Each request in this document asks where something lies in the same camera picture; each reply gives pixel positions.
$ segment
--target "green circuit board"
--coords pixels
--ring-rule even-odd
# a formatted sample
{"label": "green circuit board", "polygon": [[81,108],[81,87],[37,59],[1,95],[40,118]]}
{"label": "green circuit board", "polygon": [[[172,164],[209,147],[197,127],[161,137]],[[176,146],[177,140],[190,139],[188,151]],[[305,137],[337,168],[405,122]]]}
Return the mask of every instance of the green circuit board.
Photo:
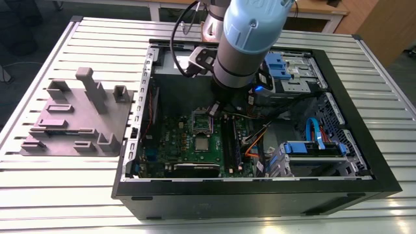
{"label": "green circuit board", "polygon": [[[242,170],[236,173],[229,173],[225,169],[220,121],[220,119],[214,119],[210,122],[212,134],[202,134],[192,132],[192,125],[193,127],[197,126],[198,129],[206,128],[208,116],[197,116],[194,121],[192,121],[192,115],[162,117],[157,159],[148,163],[148,177],[164,177],[165,165],[178,162],[217,164],[220,165],[221,177],[252,176],[250,163],[242,164]],[[244,137],[248,134],[245,119],[236,118],[234,125],[238,137]]]}

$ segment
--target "motherboard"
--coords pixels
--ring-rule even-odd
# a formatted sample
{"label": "motherboard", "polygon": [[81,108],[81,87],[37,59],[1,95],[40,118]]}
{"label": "motherboard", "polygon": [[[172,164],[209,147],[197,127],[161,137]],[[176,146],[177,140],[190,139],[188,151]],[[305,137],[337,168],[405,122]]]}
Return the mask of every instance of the motherboard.
{"label": "motherboard", "polygon": [[213,119],[202,109],[162,116],[158,146],[145,148],[141,157],[141,177],[253,177],[252,162],[232,153],[246,135],[246,120],[238,117]]}

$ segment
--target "ram slot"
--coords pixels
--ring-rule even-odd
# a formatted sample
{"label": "ram slot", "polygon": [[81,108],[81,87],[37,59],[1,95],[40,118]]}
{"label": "ram slot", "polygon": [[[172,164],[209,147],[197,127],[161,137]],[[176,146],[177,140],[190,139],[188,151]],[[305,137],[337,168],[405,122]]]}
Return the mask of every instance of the ram slot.
{"label": "ram slot", "polygon": [[241,155],[234,120],[229,117],[221,118],[221,138],[225,168],[233,173],[240,170]]}

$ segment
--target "slotted aluminum surface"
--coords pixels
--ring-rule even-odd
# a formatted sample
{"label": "slotted aluminum surface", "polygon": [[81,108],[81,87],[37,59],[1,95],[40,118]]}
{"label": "slotted aluminum surface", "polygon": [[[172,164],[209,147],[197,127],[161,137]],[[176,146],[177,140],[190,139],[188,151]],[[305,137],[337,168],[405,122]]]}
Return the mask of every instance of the slotted aluminum surface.
{"label": "slotted aluminum surface", "polygon": [[[284,31],[277,46],[322,49],[358,108],[402,192],[326,217],[138,221],[110,187],[117,158],[24,157],[20,144],[38,117],[50,80],[72,88],[77,67],[104,88],[137,90],[148,39],[168,39],[172,23],[84,18],[70,22],[0,134],[0,232],[53,233],[412,233],[416,230],[413,107],[365,45],[348,35]],[[185,36],[200,40],[200,27]]]}

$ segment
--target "black case frame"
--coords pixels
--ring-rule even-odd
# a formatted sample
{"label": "black case frame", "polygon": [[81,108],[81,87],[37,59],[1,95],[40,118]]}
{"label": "black case frame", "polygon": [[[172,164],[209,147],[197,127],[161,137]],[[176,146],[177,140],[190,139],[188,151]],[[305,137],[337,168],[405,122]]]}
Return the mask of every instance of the black case frame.
{"label": "black case frame", "polygon": [[[165,49],[168,43],[150,40],[150,44],[160,44]],[[186,48],[217,47],[217,43],[174,41],[178,51],[189,51],[184,45]],[[366,199],[384,198],[401,191],[325,52],[286,47],[272,49],[310,52],[345,120],[344,128],[352,133],[373,179],[120,182],[122,149],[112,198],[121,200],[138,219],[328,215]]]}

